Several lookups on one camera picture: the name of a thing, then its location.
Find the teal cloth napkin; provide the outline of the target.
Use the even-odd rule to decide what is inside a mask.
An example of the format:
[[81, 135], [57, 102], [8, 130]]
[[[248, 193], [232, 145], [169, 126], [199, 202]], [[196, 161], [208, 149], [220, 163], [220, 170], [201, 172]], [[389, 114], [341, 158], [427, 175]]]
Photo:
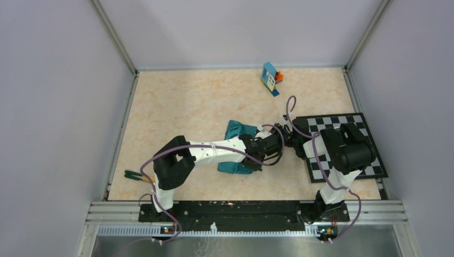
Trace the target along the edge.
[[[224, 139], [231, 139], [242, 134], [248, 134], [255, 137], [257, 128], [256, 126], [245, 125], [236, 120], [230, 120], [226, 129]], [[222, 162], [217, 166], [217, 171], [234, 174], [234, 175], [249, 175], [253, 173], [253, 170], [244, 167], [241, 163], [234, 162]]]

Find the colourful toy block house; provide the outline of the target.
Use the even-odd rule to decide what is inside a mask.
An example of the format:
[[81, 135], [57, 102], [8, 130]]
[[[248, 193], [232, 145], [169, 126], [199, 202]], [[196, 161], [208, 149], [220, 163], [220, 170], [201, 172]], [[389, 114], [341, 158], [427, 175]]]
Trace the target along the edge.
[[270, 62], [264, 63], [261, 73], [261, 82], [273, 97], [279, 95], [276, 85], [281, 83], [283, 78], [282, 72], [277, 71]]

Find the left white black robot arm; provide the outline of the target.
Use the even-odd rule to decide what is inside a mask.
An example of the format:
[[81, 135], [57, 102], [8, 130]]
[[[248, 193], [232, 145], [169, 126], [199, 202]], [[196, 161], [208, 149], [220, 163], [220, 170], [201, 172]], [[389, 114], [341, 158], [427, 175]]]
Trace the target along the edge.
[[166, 221], [172, 213], [173, 195], [196, 167], [231, 162], [252, 171], [260, 171], [267, 157], [281, 156], [284, 137], [276, 129], [242, 134], [231, 139], [211, 142], [188, 141], [179, 135], [154, 155], [155, 189], [151, 214]]

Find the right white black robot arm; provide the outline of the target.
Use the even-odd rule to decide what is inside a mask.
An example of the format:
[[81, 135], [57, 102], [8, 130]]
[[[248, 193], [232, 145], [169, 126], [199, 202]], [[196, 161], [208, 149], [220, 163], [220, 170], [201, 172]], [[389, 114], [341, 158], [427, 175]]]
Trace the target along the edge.
[[317, 191], [312, 206], [303, 209], [300, 217], [311, 224], [327, 221], [342, 213], [345, 195], [353, 181], [376, 159], [371, 142], [353, 123], [329, 127], [309, 135], [303, 132], [308, 121], [298, 117], [301, 127], [287, 121], [283, 126], [284, 142], [304, 160], [314, 160], [326, 183]]

